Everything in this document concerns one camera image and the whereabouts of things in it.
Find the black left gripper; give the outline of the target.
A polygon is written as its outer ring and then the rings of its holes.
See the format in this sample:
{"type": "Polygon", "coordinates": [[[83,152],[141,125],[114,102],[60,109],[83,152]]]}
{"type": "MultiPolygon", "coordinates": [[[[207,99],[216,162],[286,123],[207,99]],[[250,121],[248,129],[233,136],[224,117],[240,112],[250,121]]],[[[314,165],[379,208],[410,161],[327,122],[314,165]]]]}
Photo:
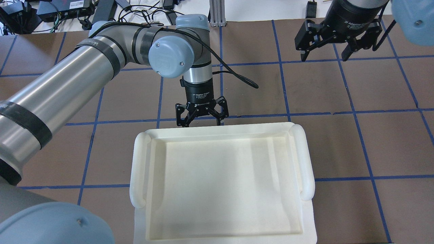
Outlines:
{"type": "Polygon", "coordinates": [[[185,88],[186,105],[182,105],[188,113],[182,118],[184,110],[176,110],[176,124],[181,127],[189,127],[196,117],[212,115],[216,119],[216,125],[221,126],[222,121],[229,117],[229,109],[226,99],[221,96],[214,97],[213,79],[201,83],[187,82],[180,79],[180,85],[185,88]]]}

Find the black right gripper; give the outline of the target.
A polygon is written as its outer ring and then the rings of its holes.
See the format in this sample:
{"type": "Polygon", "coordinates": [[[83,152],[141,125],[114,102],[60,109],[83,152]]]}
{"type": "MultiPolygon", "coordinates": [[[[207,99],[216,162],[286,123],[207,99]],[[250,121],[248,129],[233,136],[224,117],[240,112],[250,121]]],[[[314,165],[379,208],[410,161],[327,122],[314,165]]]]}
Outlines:
{"type": "Polygon", "coordinates": [[[295,48],[305,62],[315,48],[329,43],[347,43],[343,62],[360,49],[377,48],[382,32],[381,11],[386,0],[333,0],[321,23],[305,19],[295,37],[295,48]]]}

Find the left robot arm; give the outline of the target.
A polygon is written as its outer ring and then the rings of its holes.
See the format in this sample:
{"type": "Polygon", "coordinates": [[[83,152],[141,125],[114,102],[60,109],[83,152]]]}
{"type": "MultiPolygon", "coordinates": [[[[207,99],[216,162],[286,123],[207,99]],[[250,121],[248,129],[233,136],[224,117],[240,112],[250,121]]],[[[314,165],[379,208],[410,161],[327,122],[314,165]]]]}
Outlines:
{"type": "Polygon", "coordinates": [[[129,63],[210,86],[209,32],[203,14],[178,16],[175,29],[100,21],[63,60],[1,101],[2,244],[115,243],[109,225],[87,209],[17,187],[23,166],[129,63]]]}

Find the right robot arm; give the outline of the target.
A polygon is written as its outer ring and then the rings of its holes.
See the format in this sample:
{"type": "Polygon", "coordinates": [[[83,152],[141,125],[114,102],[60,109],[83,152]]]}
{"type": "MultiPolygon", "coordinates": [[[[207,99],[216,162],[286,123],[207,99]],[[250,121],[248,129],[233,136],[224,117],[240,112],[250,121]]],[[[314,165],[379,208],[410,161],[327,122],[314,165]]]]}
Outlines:
{"type": "Polygon", "coordinates": [[[405,37],[419,46],[433,46],[432,0],[333,0],[324,20],[305,19],[295,36],[302,61],[330,43],[347,43],[341,59],[362,49],[376,51],[399,24],[405,37]]]}

